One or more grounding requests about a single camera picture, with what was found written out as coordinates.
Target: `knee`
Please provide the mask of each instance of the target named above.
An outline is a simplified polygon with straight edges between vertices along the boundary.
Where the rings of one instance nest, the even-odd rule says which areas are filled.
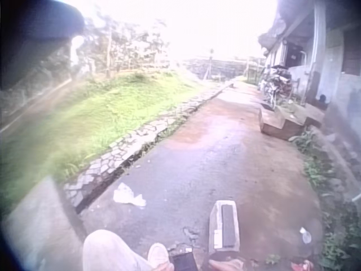
[[[96,230],[89,234],[84,241],[84,246],[87,244],[104,244],[109,243],[114,238],[119,238],[118,235],[109,230]]]

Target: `hand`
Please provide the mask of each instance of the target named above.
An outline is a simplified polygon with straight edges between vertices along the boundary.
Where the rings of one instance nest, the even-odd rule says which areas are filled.
[[[170,262],[158,265],[152,271],[174,271],[174,265]]]
[[[230,261],[208,261],[210,267],[217,271],[243,271],[243,262],[238,259]]]

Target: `building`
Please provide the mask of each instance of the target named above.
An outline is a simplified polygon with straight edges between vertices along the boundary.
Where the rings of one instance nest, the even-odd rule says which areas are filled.
[[[316,105],[325,95],[322,130],[361,154],[361,9],[357,1],[278,0],[271,29],[259,37],[266,65],[284,65],[295,93]]]

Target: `white plastic trash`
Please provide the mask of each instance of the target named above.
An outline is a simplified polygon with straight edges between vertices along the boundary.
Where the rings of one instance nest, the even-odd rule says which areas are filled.
[[[300,229],[300,233],[302,234],[302,240],[305,244],[311,243],[312,236],[304,227]]]
[[[134,197],[132,189],[125,183],[121,183],[117,190],[114,190],[113,200],[117,203],[130,203],[138,207],[145,207],[147,205],[146,200],[139,194]]]

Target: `shoe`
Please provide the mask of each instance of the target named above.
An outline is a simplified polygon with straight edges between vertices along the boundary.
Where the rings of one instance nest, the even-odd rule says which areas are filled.
[[[153,268],[163,263],[169,263],[169,254],[163,244],[155,243],[148,252],[148,261]]]

